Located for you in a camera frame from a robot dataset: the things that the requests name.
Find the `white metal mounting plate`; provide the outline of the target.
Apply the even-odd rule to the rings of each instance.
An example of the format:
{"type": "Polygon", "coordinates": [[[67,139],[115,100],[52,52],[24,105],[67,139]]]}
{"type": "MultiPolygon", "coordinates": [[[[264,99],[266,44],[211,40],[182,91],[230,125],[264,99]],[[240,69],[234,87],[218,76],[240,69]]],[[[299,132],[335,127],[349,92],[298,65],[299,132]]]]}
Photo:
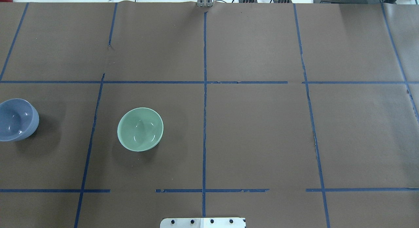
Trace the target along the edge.
{"type": "Polygon", "coordinates": [[[165,218],[160,228],[246,228],[246,220],[239,217],[165,218]]]}

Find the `blue ceramic bowl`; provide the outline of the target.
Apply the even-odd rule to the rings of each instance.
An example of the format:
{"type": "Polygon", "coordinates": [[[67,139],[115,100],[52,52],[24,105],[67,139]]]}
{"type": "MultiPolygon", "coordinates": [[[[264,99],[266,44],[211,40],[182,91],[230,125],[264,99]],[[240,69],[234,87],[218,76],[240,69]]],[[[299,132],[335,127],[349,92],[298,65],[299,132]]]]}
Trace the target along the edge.
{"type": "Polygon", "coordinates": [[[0,104],[0,141],[26,139],[37,130],[38,125],[38,111],[28,101],[15,98],[0,104]]]}

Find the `green ceramic bowl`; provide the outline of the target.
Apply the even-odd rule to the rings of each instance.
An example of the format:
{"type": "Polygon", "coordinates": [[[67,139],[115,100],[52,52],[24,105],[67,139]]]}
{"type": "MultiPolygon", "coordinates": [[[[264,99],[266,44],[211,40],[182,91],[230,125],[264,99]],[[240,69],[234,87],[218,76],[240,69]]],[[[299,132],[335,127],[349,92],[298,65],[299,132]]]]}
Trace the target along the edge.
{"type": "Polygon", "coordinates": [[[162,117],[153,109],[139,107],[128,111],[117,126],[120,144],[133,152],[153,149],[163,137],[162,117]]]}

